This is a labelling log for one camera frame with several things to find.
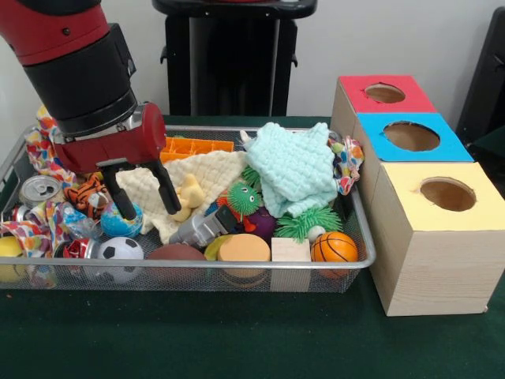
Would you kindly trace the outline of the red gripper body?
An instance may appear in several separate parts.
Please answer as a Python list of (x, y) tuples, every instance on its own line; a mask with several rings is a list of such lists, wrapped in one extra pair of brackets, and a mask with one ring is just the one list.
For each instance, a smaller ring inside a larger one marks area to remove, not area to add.
[(119, 163), (141, 164), (159, 158), (166, 146), (165, 124), (157, 105), (144, 103), (125, 120), (83, 137), (54, 136), (54, 149), (63, 166), (91, 173)]

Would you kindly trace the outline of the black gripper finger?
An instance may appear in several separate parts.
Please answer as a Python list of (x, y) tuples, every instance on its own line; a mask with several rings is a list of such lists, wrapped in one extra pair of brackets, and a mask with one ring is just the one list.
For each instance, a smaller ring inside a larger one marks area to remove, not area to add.
[(153, 162), (151, 168), (152, 174), (159, 182), (159, 195), (166, 211), (170, 215), (181, 211), (181, 203), (166, 168), (159, 160)]
[(119, 186), (116, 174), (121, 170), (130, 168), (132, 168), (132, 166), (128, 163), (121, 163), (104, 166), (100, 169), (103, 174), (104, 184), (111, 196), (111, 199), (115, 203), (121, 216), (126, 220), (133, 220), (137, 216), (137, 212), (126, 191)]

